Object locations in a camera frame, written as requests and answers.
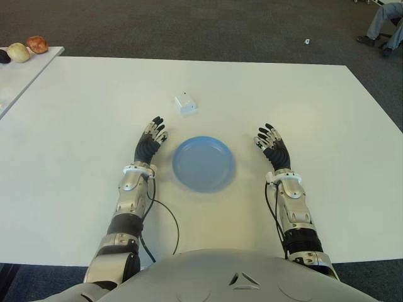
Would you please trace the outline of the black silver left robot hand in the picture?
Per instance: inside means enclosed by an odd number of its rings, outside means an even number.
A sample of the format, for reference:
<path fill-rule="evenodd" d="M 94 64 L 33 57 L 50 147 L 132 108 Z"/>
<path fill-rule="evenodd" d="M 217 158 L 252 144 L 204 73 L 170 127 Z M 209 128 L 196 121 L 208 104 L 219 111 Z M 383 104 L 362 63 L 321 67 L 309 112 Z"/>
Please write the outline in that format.
<path fill-rule="evenodd" d="M 146 126 L 135 148 L 135 162 L 150 165 L 153 156 L 168 137 L 163 123 L 164 119 L 157 116 Z"/>

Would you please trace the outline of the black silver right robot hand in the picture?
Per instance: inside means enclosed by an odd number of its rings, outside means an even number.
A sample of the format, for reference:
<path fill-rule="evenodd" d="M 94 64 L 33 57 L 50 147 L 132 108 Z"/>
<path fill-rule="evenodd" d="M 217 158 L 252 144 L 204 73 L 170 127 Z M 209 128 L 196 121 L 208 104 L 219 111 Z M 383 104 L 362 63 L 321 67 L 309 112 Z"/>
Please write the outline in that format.
<path fill-rule="evenodd" d="M 258 130 L 254 143 L 271 162 L 274 170 L 291 169 L 290 155 L 277 129 L 266 123 Z"/>

